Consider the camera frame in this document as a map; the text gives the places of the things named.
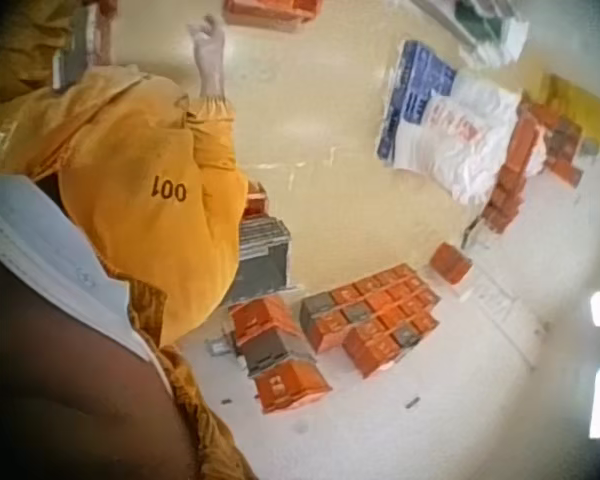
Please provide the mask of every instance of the yellow object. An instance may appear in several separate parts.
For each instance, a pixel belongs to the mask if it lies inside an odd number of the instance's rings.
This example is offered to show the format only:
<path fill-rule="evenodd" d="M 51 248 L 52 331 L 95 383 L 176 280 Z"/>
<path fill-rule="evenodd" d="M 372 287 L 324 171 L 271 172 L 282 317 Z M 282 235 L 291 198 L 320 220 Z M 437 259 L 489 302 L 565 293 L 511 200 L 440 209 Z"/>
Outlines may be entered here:
<path fill-rule="evenodd" d="M 247 181 L 233 111 L 134 68 L 93 69 L 62 95 L 44 86 L 77 4 L 23 2 L 0 35 L 0 173 L 57 173 L 67 213 L 130 284 L 131 321 L 190 425 L 200 478 L 254 478 L 169 345 L 207 318 L 237 269 Z"/>
<path fill-rule="evenodd" d="M 600 144 L 600 98 L 554 74 L 544 76 L 540 98 L 540 103 L 580 125 L 585 137 Z"/>

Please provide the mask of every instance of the hand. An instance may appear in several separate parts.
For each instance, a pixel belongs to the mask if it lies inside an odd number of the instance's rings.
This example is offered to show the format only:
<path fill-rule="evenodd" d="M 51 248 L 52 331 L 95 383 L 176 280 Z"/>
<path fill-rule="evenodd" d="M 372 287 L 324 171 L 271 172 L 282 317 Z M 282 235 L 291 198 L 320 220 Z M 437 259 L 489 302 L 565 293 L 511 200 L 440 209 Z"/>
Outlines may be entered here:
<path fill-rule="evenodd" d="M 200 72 L 200 95 L 224 96 L 224 26 L 212 15 L 204 20 L 202 25 L 188 25 Z"/>

